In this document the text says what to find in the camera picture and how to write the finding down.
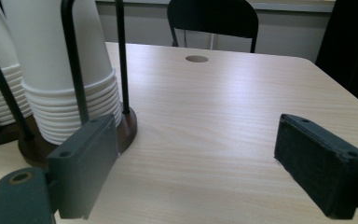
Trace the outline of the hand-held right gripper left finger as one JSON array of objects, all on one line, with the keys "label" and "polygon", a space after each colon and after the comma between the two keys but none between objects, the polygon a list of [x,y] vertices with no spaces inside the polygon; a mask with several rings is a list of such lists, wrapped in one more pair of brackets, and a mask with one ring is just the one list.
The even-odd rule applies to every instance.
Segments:
[{"label": "hand-held right gripper left finger", "polygon": [[90,216],[117,157],[112,115],[89,120],[48,155],[48,172],[57,182],[54,207],[60,217]]}]

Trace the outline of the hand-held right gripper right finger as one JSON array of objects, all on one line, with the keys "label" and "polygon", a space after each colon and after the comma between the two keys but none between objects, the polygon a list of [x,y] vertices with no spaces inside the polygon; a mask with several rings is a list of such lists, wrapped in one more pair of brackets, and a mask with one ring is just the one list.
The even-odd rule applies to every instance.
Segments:
[{"label": "hand-held right gripper right finger", "polygon": [[358,210],[358,148],[318,124],[282,114],[274,158],[332,219]]}]

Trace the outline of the dark curtain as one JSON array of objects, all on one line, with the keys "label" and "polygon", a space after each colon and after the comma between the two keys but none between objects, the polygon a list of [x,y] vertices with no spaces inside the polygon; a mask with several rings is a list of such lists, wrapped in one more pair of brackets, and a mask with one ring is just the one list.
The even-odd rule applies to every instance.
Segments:
[{"label": "dark curtain", "polygon": [[316,65],[358,99],[358,0],[337,0]]}]

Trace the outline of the black chair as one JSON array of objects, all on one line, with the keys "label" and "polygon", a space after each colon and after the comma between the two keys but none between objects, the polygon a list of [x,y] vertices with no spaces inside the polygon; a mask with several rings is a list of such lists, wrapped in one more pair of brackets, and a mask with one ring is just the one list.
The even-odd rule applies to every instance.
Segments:
[{"label": "black chair", "polygon": [[180,29],[250,38],[255,53],[259,20],[246,0],[171,0],[167,17],[174,47],[179,46],[175,30]]}]

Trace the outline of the grey wall ledge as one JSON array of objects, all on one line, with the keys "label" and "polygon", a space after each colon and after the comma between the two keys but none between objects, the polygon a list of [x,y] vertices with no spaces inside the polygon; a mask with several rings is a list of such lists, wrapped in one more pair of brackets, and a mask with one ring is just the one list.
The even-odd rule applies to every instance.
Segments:
[{"label": "grey wall ledge", "polygon": [[[125,5],[167,6],[171,0],[122,0]],[[246,0],[256,10],[330,13],[336,0]]]}]

